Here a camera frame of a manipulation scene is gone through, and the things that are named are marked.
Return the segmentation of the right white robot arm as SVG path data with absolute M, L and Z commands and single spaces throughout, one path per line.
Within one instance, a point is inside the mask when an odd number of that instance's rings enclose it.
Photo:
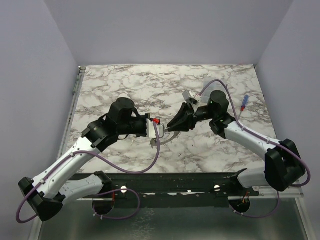
M 272 187 L 283 192 L 306 173 L 293 141 L 268 140 L 266 136 L 240 127 L 228 113 L 229 101 L 224 92 L 213 91 L 207 104 L 200 107 L 196 107 L 201 99 L 199 96 L 190 96 L 188 91 L 183 95 L 185 102 L 167 124 L 169 132 L 188 132 L 198 122 L 208 120 L 215 135 L 240 144 L 264 160 L 262 168 L 244 169 L 236 173 L 236 179 L 229 184 L 234 195 L 240 196 L 251 187 Z

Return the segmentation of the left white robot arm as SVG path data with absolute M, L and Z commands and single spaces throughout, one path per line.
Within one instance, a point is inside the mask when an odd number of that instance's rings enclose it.
M 112 103 L 109 112 L 88 124 L 74 145 L 54 164 L 39 175 L 24 177 L 18 186 L 24 195 L 16 212 L 20 224 L 20 213 L 28 203 L 36 217 L 45 222 L 56 216 L 63 206 L 77 199 L 97 195 L 106 197 L 111 190 L 104 173 L 94 173 L 83 180 L 71 181 L 71 177 L 94 157 L 101 159 L 113 168 L 128 173 L 105 158 L 101 153 L 119 140 L 120 135 L 136 135 L 159 140 L 163 137 L 163 126 L 150 114 L 140 115 L 135 103 L 125 97 Z

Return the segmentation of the perforated metal ring disc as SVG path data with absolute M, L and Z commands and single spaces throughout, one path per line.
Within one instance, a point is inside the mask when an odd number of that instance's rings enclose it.
M 164 136 L 159 140 L 160 145 L 166 145 L 170 142 L 172 142 L 174 139 L 176 139 L 180 135 L 180 132 L 175 131 L 175 132 L 165 132 Z M 157 146 L 157 140 L 155 138 L 151 139 L 150 141 L 150 146 L 151 147 L 156 147 Z

